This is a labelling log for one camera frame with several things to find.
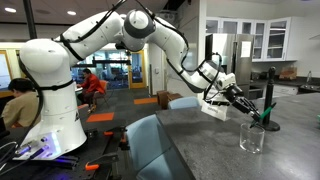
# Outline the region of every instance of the kitchen island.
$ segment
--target kitchen island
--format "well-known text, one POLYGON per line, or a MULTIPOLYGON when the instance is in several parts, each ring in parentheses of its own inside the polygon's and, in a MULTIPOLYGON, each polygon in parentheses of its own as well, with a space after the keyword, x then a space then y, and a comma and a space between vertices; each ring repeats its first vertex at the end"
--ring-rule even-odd
MULTIPOLYGON (((271 120, 281 129, 266 132, 262 154, 239 146, 240 125, 249 115, 233 107, 221 121, 200 108, 157 111, 181 161, 193 179, 320 179, 320 94, 274 98, 271 120)), ((264 101, 254 102, 262 111, 264 101)))

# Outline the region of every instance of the chair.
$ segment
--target chair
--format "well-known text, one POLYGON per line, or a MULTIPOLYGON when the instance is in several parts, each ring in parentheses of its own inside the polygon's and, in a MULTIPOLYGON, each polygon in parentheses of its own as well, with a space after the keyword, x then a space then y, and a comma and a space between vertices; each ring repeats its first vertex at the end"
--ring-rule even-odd
POLYGON ((137 179, 190 179, 156 115, 127 126, 127 137, 137 179))
POLYGON ((198 107, 200 103, 194 96, 182 97, 179 99, 172 100, 168 103, 168 109, 181 109, 189 107, 198 107))
POLYGON ((103 87, 104 93, 100 93, 99 91, 96 91, 94 93, 93 98, 92 98, 92 107, 88 111, 89 113, 94 112, 96 110, 98 99, 104 99, 104 101, 107 103, 106 95, 107 95, 108 81, 100 80, 100 85, 103 87))

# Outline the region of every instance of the person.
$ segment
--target person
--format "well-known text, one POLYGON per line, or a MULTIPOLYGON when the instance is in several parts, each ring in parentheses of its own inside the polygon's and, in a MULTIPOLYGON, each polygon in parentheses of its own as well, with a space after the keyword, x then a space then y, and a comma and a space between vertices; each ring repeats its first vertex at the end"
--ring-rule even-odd
POLYGON ((5 105, 1 115, 6 128, 30 126, 39 104, 33 83, 26 78, 15 78, 9 83, 8 89, 12 91, 14 99, 5 105))
POLYGON ((82 93, 78 94, 77 97, 81 101, 82 104, 89 104, 90 110, 94 111, 96 109, 96 105, 93 105, 93 96, 96 91, 104 94, 104 88, 100 84, 99 78, 92 74, 90 69, 84 69, 83 71, 84 83, 77 84, 77 88, 82 87, 82 93))

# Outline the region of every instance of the robotic arm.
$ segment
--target robotic arm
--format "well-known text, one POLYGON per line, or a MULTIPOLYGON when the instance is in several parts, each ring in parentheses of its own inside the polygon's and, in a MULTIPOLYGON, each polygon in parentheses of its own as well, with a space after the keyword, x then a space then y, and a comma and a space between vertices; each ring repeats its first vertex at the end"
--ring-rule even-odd
POLYGON ((21 48, 21 64, 38 86, 37 90, 42 92, 44 104, 41 122, 30 130, 22 143, 28 146, 33 144, 35 148, 19 154, 16 159, 28 159, 37 149, 46 147, 34 159, 51 160, 85 142, 70 67, 108 43, 120 44, 134 52, 141 50, 147 42, 155 43, 166 53, 170 66, 193 92, 208 91, 208 87, 213 86, 222 95, 219 102, 232 104, 259 120, 257 109, 242 97, 234 74, 226 75, 213 62, 203 61, 190 75, 190 71, 183 67, 188 52, 184 36, 143 6, 145 11, 132 10, 125 18, 120 17, 115 10, 124 2, 121 0, 110 11, 70 27, 56 39, 30 40, 21 48))

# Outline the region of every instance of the refrigerator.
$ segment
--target refrigerator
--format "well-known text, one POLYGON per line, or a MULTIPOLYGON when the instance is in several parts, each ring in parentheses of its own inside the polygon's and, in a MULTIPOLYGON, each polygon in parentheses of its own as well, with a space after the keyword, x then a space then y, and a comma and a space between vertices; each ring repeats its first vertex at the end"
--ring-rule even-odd
POLYGON ((210 34, 206 36, 205 57, 219 65, 218 52, 222 57, 222 68, 226 74, 234 73, 236 83, 244 96, 249 98, 254 36, 249 34, 210 34))

